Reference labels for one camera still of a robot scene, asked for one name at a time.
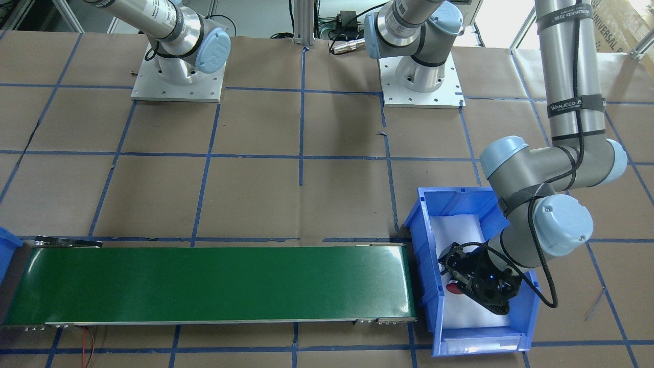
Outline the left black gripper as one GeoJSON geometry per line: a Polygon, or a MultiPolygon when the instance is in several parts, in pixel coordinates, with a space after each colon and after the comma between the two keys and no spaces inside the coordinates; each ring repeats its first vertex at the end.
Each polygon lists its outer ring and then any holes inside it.
{"type": "Polygon", "coordinates": [[[459,282],[464,295],[469,296],[496,315],[507,315],[509,300],[518,293],[522,282],[511,268],[502,270],[493,263],[486,244],[452,243],[438,258],[444,270],[459,282]]]}

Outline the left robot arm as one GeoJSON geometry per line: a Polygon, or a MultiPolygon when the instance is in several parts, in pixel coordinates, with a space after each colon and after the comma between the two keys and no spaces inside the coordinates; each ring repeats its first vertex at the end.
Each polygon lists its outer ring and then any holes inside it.
{"type": "Polygon", "coordinates": [[[626,170],[621,144],[607,138],[590,1],[537,1],[551,146],[519,136],[490,144],[484,175],[508,226],[484,243],[446,247],[439,263],[456,289],[505,316],[522,283],[558,306],[547,261],[568,255],[593,233],[589,210],[566,191],[613,182],[626,170]]]}

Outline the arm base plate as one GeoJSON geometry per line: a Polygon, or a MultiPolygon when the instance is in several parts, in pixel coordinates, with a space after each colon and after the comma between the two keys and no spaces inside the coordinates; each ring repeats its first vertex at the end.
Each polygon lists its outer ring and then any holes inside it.
{"type": "Polygon", "coordinates": [[[149,102],[220,102],[226,62],[203,73],[178,58],[154,56],[138,70],[131,97],[149,102]]]}
{"type": "Polygon", "coordinates": [[[388,107],[458,109],[465,107],[461,83],[451,54],[437,67],[409,56],[378,60],[384,103],[388,107]]]}

